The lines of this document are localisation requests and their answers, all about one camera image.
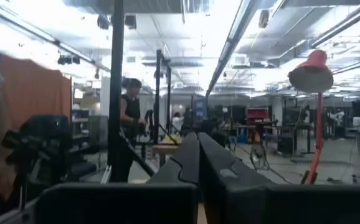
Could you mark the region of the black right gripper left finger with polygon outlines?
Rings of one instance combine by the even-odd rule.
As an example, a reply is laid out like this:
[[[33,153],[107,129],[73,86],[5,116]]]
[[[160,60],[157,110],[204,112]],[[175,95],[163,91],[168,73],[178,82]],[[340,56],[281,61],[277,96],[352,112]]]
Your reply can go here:
[[[35,224],[197,224],[199,140],[188,134],[144,184],[60,184],[35,206]]]

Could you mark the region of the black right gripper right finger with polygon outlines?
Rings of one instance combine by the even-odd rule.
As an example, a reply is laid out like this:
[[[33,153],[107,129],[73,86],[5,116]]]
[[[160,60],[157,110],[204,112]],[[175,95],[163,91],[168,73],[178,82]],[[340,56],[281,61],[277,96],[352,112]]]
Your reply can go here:
[[[205,133],[200,188],[208,224],[360,224],[360,185],[283,185]]]

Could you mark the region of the small wooden table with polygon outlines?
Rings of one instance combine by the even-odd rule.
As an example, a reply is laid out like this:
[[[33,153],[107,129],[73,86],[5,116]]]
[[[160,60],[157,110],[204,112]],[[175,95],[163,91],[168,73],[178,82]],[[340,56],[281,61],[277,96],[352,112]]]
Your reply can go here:
[[[166,162],[166,156],[174,154],[178,145],[175,144],[155,144],[152,147],[153,153],[159,155],[159,168],[162,168]]]

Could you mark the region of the yellow object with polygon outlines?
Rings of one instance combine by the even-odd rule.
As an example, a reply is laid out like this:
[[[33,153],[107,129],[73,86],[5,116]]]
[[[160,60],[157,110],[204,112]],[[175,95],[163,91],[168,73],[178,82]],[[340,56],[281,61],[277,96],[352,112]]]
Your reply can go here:
[[[165,135],[162,143],[180,145],[180,143],[182,143],[182,137],[179,134]]]

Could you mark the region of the red tool cabinet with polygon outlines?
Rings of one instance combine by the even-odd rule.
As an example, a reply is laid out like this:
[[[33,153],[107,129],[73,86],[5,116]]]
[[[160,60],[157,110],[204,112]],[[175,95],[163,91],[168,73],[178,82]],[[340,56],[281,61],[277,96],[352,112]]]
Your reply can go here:
[[[245,120],[247,124],[255,124],[270,120],[268,108],[251,108],[245,110]]]

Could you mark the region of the blue banner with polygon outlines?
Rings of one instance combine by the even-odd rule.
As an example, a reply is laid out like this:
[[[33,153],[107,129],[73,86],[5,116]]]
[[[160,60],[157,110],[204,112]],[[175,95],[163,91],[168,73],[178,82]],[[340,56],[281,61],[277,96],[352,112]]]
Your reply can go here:
[[[203,120],[207,118],[207,99],[199,98],[193,102],[194,119]]]

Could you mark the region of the red desk lamp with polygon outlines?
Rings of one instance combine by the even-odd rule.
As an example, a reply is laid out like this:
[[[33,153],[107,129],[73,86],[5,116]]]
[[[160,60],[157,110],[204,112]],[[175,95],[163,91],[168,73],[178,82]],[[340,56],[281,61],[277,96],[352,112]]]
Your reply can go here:
[[[318,102],[316,104],[316,143],[315,154],[310,169],[307,172],[304,184],[314,184],[316,170],[320,163],[320,155],[323,150],[323,112],[324,100],[323,92],[333,86],[333,74],[326,66],[327,54],[323,50],[314,50],[309,54],[307,60],[288,74],[291,85],[298,91],[305,93],[317,93]]]

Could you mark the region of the orange fabric partition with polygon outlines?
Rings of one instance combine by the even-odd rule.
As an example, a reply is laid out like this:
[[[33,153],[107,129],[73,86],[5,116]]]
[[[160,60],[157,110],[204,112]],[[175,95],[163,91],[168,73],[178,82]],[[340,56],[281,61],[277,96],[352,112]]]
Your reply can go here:
[[[13,129],[34,115],[70,116],[72,84],[60,71],[44,68],[31,60],[1,55],[0,72]]]

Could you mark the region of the black metal rack frame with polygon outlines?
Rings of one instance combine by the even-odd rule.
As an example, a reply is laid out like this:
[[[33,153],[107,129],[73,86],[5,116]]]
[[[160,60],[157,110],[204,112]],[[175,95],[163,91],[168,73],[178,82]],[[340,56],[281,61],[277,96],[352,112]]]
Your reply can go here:
[[[154,144],[158,143],[158,132],[159,132],[159,99],[160,99],[160,79],[161,79],[161,65],[166,67],[166,77],[167,81],[167,94],[168,101],[170,102],[170,88],[171,88],[171,67],[169,66],[170,59],[166,59],[162,53],[161,49],[156,51],[156,71],[154,73],[156,79],[156,89],[155,89],[155,102],[154,102],[154,135],[153,142]]]

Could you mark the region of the black aluminium frame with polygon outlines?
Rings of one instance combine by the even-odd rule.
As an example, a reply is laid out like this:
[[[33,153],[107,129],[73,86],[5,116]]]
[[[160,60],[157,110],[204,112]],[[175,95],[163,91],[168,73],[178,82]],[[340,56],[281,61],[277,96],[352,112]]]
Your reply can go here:
[[[112,168],[110,182],[127,182],[136,152],[129,148],[127,141],[121,134],[120,101],[125,22],[124,0],[113,0],[113,7],[114,11],[111,16],[113,34],[108,120],[108,164]]]

